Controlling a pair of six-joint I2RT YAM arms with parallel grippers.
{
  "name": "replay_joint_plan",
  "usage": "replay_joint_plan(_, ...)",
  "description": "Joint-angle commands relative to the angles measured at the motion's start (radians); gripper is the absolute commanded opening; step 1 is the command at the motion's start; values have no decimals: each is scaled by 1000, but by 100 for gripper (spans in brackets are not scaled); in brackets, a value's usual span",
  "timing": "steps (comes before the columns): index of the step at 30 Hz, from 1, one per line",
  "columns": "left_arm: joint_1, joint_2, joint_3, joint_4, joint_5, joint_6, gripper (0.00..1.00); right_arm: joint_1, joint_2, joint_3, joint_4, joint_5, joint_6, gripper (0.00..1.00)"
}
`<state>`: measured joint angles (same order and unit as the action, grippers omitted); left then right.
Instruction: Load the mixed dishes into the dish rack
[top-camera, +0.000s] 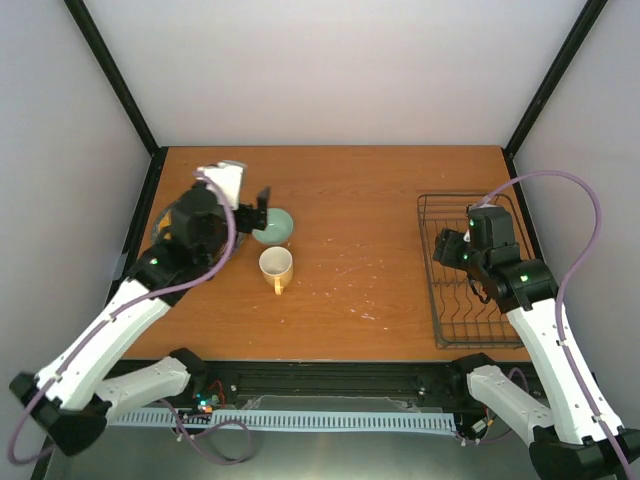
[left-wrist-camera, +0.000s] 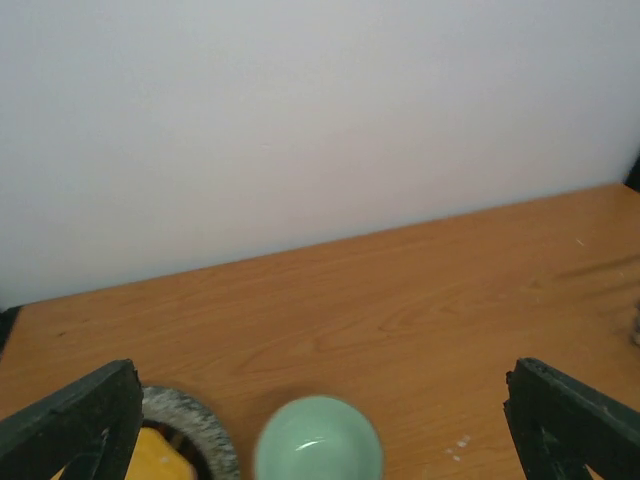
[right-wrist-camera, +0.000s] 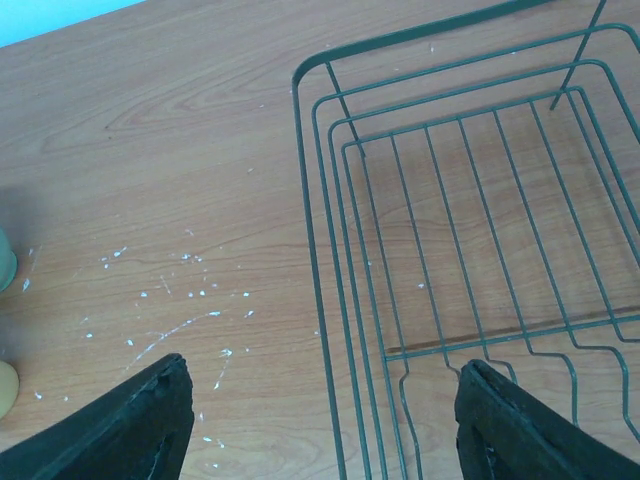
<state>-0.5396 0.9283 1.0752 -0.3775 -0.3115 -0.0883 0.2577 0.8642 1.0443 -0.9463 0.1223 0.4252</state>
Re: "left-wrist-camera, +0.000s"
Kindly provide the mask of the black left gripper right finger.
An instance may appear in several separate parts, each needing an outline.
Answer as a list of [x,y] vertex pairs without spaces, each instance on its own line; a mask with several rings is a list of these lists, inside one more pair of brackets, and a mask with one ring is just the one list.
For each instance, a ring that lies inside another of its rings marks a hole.
[[536,358],[506,374],[503,408],[528,479],[637,479],[639,413]]

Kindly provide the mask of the mint green ceramic bowl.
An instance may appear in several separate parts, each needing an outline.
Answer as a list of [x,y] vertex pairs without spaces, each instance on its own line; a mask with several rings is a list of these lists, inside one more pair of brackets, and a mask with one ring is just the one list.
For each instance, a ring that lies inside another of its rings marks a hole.
[[384,464],[371,421],[344,400],[316,395],[292,400],[269,418],[255,444],[253,477],[379,480]]

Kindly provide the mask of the yellow dotted scalloped plate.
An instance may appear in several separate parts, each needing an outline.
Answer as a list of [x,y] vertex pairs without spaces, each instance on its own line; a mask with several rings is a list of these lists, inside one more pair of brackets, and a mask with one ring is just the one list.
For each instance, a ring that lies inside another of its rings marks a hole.
[[156,430],[142,428],[131,457],[126,480],[193,480],[194,467]]

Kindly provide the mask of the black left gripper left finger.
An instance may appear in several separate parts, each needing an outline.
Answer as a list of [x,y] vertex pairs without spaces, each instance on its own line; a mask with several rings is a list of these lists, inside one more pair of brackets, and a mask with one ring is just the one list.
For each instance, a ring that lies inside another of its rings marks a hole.
[[3,479],[123,479],[142,424],[134,363],[109,362],[1,421]]

